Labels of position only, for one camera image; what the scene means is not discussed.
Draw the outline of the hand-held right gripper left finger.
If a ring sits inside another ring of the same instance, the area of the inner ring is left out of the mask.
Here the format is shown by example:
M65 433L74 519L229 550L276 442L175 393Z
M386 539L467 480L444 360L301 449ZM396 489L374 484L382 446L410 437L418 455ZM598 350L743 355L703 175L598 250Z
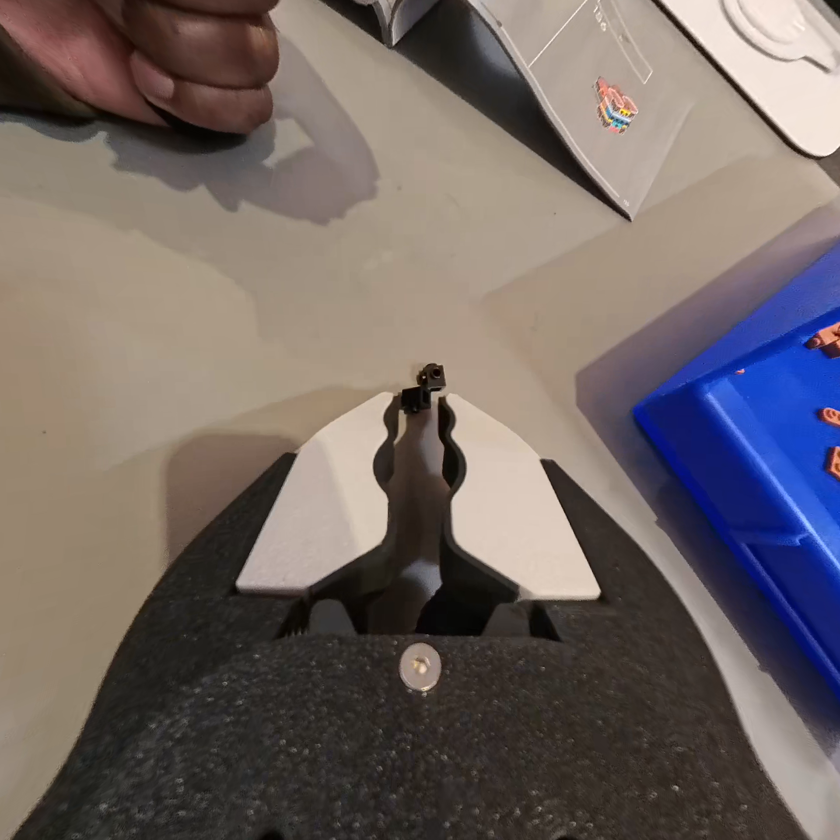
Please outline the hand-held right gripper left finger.
M299 448L236 580L238 593L357 599L386 588L399 416L398 397L381 392Z

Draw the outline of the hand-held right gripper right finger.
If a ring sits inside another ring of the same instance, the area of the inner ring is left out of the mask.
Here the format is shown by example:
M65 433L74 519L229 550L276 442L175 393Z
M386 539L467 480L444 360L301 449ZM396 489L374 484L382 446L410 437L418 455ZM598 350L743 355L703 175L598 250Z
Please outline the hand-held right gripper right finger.
M600 585L532 447L459 395L439 400L438 433L444 581L499 601L596 601Z

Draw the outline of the blue plastic bin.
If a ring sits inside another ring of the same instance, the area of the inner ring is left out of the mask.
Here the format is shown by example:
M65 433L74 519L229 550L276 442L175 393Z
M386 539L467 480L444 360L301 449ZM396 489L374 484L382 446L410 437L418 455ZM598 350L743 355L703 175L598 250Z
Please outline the blue plastic bin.
M637 425L839 689L838 497L816 495L756 427L730 378L839 321L839 246L636 404Z

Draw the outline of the grey building instruction booklet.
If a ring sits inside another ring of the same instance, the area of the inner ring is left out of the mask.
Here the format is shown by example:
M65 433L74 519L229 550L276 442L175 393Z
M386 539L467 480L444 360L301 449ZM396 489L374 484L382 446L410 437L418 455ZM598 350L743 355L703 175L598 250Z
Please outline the grey building instruction booklet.
M656 2L347 2L363 28L633 219L693 104Z

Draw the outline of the grey desk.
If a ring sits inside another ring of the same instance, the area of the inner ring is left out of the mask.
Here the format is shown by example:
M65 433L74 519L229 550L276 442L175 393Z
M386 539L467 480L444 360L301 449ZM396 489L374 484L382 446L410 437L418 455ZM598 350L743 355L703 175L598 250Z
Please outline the grey desk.
M282 2L276 115L234 148L2 116L2 838L169 561L428 361L646 550L838 838L838 700L630 417L837 242L838 185L653 11L694 106L632 222L462 2L395 49L351 2Z

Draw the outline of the person's left hand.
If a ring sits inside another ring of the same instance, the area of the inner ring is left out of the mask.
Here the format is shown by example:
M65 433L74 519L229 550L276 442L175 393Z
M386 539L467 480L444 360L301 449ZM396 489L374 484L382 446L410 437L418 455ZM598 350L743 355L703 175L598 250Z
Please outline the person's left hand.
M239 136L272 113L277 5L2 1L1 28L96 118Z

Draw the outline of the pile of loose toy bricks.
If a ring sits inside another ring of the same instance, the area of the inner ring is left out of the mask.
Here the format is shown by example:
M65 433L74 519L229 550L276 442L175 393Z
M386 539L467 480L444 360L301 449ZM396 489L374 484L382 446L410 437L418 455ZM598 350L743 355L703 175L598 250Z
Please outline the pile of loose toy bricks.
M816 495L838 497L839 324L782 343L730 378L764 433Z

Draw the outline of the white tablet stand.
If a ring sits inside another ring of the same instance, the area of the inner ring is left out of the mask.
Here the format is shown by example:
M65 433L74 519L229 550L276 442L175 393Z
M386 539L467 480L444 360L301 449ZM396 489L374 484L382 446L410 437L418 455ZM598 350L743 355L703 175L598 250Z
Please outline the white tablet stand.
M793 147L817 159L838 151L838 2L659 5Z

